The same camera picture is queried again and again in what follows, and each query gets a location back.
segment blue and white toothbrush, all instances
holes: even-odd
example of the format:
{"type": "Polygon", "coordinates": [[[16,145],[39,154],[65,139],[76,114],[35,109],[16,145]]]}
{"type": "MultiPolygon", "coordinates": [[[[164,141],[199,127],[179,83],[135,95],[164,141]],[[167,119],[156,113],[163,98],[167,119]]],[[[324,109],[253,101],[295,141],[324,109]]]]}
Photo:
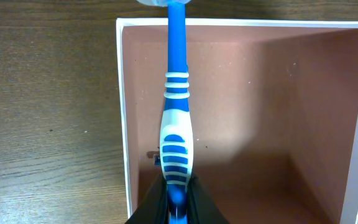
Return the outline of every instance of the blue and white toothbrush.
{"type": "Polygon", "coordinates": [[[186,192],[193,168],[193,130],[188,104],[185,5],[168,5],[167,88],[160,130],[162,173],[167,181],[170,223],[187,223],[186,192]]]}

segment blue toothbrush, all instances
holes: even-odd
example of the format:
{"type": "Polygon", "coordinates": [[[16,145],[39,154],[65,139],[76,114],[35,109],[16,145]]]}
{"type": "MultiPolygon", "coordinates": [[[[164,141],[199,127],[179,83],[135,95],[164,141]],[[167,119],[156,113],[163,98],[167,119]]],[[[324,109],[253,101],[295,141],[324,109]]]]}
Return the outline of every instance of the blue toothbrush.
{"type": "Polygon", "coordinates": [[[193,168],[193,130],[188,104],[185,5],[168,5],[168,72],[160,130],[162,173],[171,223],[187,223],[186,192],[193,168]]]}

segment box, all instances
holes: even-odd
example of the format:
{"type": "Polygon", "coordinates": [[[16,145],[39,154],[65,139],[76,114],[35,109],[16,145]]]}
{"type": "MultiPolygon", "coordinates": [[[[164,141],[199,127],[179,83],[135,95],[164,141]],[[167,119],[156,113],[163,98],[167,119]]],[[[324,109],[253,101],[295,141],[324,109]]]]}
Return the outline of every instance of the box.
{"type": "MultiPolygon", "coordinates": [[[[193,172],[230,223],[357,223],[358,22],[187,19],[193,172]]],[[[128,215],[154,166],[167,19],[118,19],[128,215]]]]}

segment dark wood grain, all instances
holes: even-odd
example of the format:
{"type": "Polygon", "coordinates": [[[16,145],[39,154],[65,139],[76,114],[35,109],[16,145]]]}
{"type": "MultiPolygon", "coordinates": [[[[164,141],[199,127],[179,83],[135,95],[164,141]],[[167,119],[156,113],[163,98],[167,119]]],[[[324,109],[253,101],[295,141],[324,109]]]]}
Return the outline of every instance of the dark wood grain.
{"type": "MultiPolygon", "coordinates": [[[[358,1],[193,0],[190,17],[358,20],[358,1]]],[[[123,223],[117,17],[135,0],[0,0],[0,223],[123,223]]]]}

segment white box edge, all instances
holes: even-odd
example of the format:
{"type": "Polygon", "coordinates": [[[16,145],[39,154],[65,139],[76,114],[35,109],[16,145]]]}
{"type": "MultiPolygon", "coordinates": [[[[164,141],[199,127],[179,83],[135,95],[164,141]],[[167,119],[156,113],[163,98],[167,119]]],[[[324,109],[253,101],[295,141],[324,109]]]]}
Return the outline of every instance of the white box edge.
{"type": "MultiPolygon", "coordinates": [[[[129,177],[129,156],[127,148],[126,107],[124,92],[124,71],[122,61],[122,30],[125,26],[166,26],[167,18],[117,18],[117,69],[121,107],[122,147],[124,153],[124,172],[128,218],[133,214],[131,201],[131,180],[129,177]]],[[[358,21],[284,21],[259,19],[194,19],[187,18],[188,26],[261,26],[261,27],[312,27],[358,29],[358,21]]],[[[358,219],[358,115],[351,163],[346,184],[344,205],[340,224],[357,223],[358,219]]]]}

